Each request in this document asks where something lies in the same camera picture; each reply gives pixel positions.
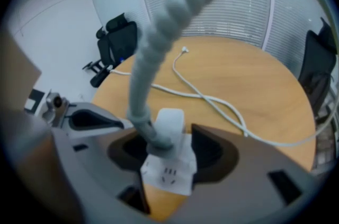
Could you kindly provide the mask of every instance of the white power cord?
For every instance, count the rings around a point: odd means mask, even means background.
[[[197,94],[191,94],[191,93],[185,93],[185,92],[179,92],[179,91],[175,91],[173,89],[170,89],[170,88],[167,88],[167,87],[164,87],[164,86],[160,86],[160,85],[157,85],[157,84],[152,84],[151,86],[156,88],[156,89],[159,89],[159,90],[162,90],[162,91],[165,91],[165,92],[168,92],[168,93],[171,93],[171,94],[174,94],[174,95],[178,95],[178,96],[182,96],[182,97],[191,97],[191,98],[202,98],[204,99],[206,102],[208,102],[223,118],[225,118],[227,121],[229,121],[230,123],[232,123],[234,126],[238,127],[239,129],[241,129],[241,131],[244,133],[244,136],[248,137],[252,137],[254,139],[257,139],[261,142],[264,142],[264,143],[267,143],[269,145],[272,145],[272,146],[281,146],[281,147],[292,147],[292,146],[297,146],[297,145],[300,145],[300,144],[303,144],[313,138],[315,138],[318,134],[320,134],[321,132],[317,131],[315,134],[313,134],[312,136],[306,138],[306,139],[303,139],[299,142],[295,142],[295,143],[279,143],[279,142],[274,142],[274,141],[269,141],[269,140],[265,140],[265,139],[262,139],[261,137],[255,135],[254,133],[252,133],[251,131],[249,131],[246,127],[246,123],[245,123],[245,120],[243,118],[243,116],[241,115],[241,113],[233,106],[231,105],[230,103],[224,101],[224,100],[221,100],[219,98],[216,98],[216,97],[213,97],[213,96],[206,96],[206,95],[203,95],[194,85],[192,85],[189,81],[187,81],[176,69],[175,69],[175,63],[176,61],[186,52],[189,52],[188,49],[186,47],[183,47],[180,54],[174,59],[173,61],[173,64],[172,64],[172,70],[174,71],[174,73],[182,80],[184,81],[191,89],[193,89]],[[118,71],[118,70],[111,70],[110,71],[111,73],[115,73],[115,74],[119,74],[119,75],[131,75],[130,73],[124,73],[122,71]],[[241,124],[239,124],[238,122],[236,122],[235,120],[233,120],[231,117],[229,117],[228,115],[226,115],[218,106],[216,106],[214,104],[214,102],[218,102],[218,103],[221,103],[225,106],[227,106],[228,108],[230,108],[238,117],[239,121]]]
[[[181,55],[183,55],[185,52],[188,52],[188,50],[187,50],[186,47],[183,47],[182,52],[179,54],[179,56],[173,62],[173,67],[174,67],[174,64],[175,64],[176,60]],[[119,74],[119,75],[131,75],[131,73],[124,73],[122,71],[115,70],[115,69],[110,70],[110,73],[115,73],[115,74]],[[199,94],[191,94],[191,93],[175,91],[173,89],[170,89],[170,88],[167,88],[167,87],[164,87],[164,86],[160,86],[160,85],[157,85],[157,84],[151,84],[151,86],[153,88],[158,89],[158,90],[165,91],[165,92],[177,95],[177,96],[189,97],[189,98],[203,98]],[[241,115],[241,113],[233,105],[231,105],[230,103],[228,103],[228,102],[226,102],[226,101],[224,101],[222,99],[219,99],[219,98],[216,98],[216,97],[213,97],[213,96],[206,96],[206,95],[204,95],[204,97],[208,98],[211,101],[214,101],[214,102],[217,102],[217,103],[221,103],[221,104],[227,106],[228,108],[230,108],[233,111],[233,113],[236,114],[236,116],[238,117],[242,127],[244,129],[246,129],[246,123],[245,123],[245,120],[244,120],[243,116]],[[246,136],[246,137],[248,136],[248,134],[244,130],[243,130],[243,133],[244,133],[244,136]]]

